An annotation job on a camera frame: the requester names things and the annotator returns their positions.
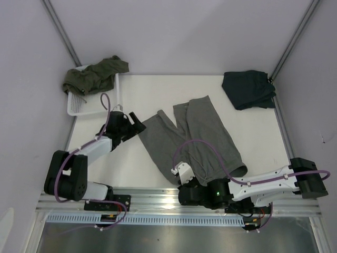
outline red wire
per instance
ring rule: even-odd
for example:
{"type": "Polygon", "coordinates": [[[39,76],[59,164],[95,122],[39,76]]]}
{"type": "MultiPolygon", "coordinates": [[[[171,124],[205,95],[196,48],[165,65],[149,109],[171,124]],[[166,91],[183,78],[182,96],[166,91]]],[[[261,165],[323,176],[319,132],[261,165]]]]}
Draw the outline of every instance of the red wire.
{"type": "Polygon", "coordinates": [[[117,206],[118,206],[118,214],[117,215],[120,215],[121,212],[122,212],[122,207],[121,207],[121,205],[118,205],[118,204],[117,204],[117,206]]]}
{"type": "Polygon", "coordinates": [[[261,211],[262,211],[262,213],[263,213],[263,216],[262,216],[261,218],[259,218],[259,219],[262,219],[262,218],[265,216],[265,213],[264,213],[264,211],[263,211],[262,208],[261,208],[261,211]]]}

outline gray pants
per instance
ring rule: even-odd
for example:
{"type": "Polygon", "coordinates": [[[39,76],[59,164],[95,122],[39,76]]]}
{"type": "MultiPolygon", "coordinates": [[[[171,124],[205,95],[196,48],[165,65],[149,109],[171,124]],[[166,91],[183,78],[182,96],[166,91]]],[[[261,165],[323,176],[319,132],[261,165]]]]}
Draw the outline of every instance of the gray pants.
{"type": "MultiPolygon", "coordinates": [[[[247,167],[242,162],[240,153],[223,126],[209,96],[175,105],[173,110],[177,127],[160,110],[143,122],[147,128],[138,135],[168,181],[178,184],[179,177],[171,173],[173,154],[181,144],[190,139],[201,139],[212,144],[222,156],[232,176],[243,177],[247,173],[247,167]]],[[[226,177],[216,155],[204,143],[193,142],[185,146],[175,163],[182,161],[192,167],[196,178],[203,186],[214,179],[226,177]]]]}

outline black bracket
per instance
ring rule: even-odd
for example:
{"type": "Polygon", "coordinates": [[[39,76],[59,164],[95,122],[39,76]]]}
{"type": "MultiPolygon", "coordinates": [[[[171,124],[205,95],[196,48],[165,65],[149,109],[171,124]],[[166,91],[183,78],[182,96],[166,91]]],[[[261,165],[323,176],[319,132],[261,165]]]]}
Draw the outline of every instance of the black bracket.
{"type": "Polygon", "coordinates": [[[122,141],[125,142],[146,129],[146,126],[140,122],[134,112],[131,112],[129,115],[134,124],[131,124],[129,118],[123,112],[110,112],[109,122],[103,136],[106,136],[112,140],[111,151],[121,144],[122,141]]]}
{"type": "MultiPolygon", "coordinates": [[[[44,191],[46,194],[54,195],[54,185],[57,173],[68,155],[68,152],[61,150],[57,150],[53,154],[47,178],[44,183],[44,191]]],[[[62,198],[80,201],[85,194],[88,183],[88,157],[81,154],[73,155],[64,170],[68,170],[70,167],[72,169],[69,176],[61,174],[57,193],[62,198]]]]}
{"type": "MultiPolygon", "coordinates": [[[[113,188],[111,186],[108,186],[108,192],[106,195],[105,200],[112,200],[112,201],[118,201],[126,206],[127,211],[130,210],[131,205],[131,196],[130,195],[118,195],[113,193],[113,188]]],[[[85,211],[107,211],[107,212],[117,212],[118,211],[118,205],[112,204],[112,203],[101,203],[101,202],[90,202],[85,203],[84,205],[85,211]]]]}
{"type": "MultiPolygon", "coordinates": [[[[294,172],[317,170],[313,161],[303,158],[293,158],[290,159],[290,162],[289,168],[294,172]]],[[[296,179],[295,185],[300,188],[300,192],[295,192],[295,194],[301,194],[303,199],[314,199],[328,195],[323,180],[318,173],[296,176],[296,179]]]]}
{"type": "Polygon", "coordinates": [[[255,231],[261,227],[261,222],[258,223],[256,218],[253,217],[243,217],[244,227],[242,227],[246,231],[255,231]]]}
{"type": "Polygon", "coordinates": [[[233,202],[229,190],[229,179],[214,179],[207,186],[195,186],[194,182],[179,187],[178,199],[183,206],[204,206],[212,210],[224,209],[233,202]]]}
{"type": "Polygon", "coordinates": [[[243,215],[250,213],[259,215],[262,214],[262,210],[266,215],[270,214],[270,207],[255,207],[251,198],[249,197],[229,204],[229,206],[225,208],[225,213],[240,213],[243,215]]]}

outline folded clothing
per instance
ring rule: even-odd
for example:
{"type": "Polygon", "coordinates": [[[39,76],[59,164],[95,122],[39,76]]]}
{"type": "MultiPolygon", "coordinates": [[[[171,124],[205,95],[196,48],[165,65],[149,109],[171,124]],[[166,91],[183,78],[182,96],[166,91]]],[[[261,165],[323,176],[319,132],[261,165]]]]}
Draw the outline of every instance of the folded clothing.
{"type": "MultiPolygon", "coordinates": [[[[175,105],[173,110],[177,126],[160,110],[143,122],[146,129],[138,135],[168,181],[178,185],[179,177],[171,173],[173,155],[181,144],[190,139],[202,139],[211,143],[232,176],[243,177],[247,173],[247,167],[209,96],[175,105]]],[[[187,162],[203,186],[214,179],[226,177],[216,155],[204,143],[186,145],[175,162],[187,162]]]]}
{"type": "Polygon", "coordinates": [[[269,82],[267,73],[255,70],[226,72],[222,88],[237,110],[275,108],[272,101],[276,96],[275,87],[269,82]]]}
{"type": "Polygon", "coordinates": [[[116,73],[126,72],[129,72],[128,63],[114,55],[97,64],[89,65],[82,71],[69,70],[62,88],[64,92],[71,91],[77,95],[105,92],[114,88],[116,73]]]}

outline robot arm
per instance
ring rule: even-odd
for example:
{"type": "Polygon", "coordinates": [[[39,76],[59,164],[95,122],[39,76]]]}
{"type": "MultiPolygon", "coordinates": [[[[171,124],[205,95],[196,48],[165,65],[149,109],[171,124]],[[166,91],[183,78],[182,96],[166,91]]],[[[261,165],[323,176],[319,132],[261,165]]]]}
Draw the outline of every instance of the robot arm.
{"type": "MultiPolygon", "coordinates": [[[[65,165],[57,187],[57,193],[60,197],[75,201],[113,199],[112,187],[88,182],[87,169],[88,165],[113,151],[121,142],[127,141],[146,129],[133,112],[130,113],[130,117],[134,124],[123,112],[110,112],[109,122],[103,136],[73,155],[65,165]]],[[[47,194],[54,195],[56,176],[68,155],[68,151],[62,150],[53,154],[44,184],[44,191],[47,194]]]]}
{"type": "Polygon", "coordinates": [[[287,194],[301,194],[303,198],[318,198],[328,195],[324,183],[314,162],[302,158],[291,159],[290,166],[254,177],[215,179],[201,186],[194,178],[192,168],[187,163],[179,163],[172,172],[181,178],[179,202],[184,206],[204,206],[210,209],[228,208],[248,210],[264,207],[287,194]],[[300,176],[291,176],[296,172],[304,172],[300,176]]]}

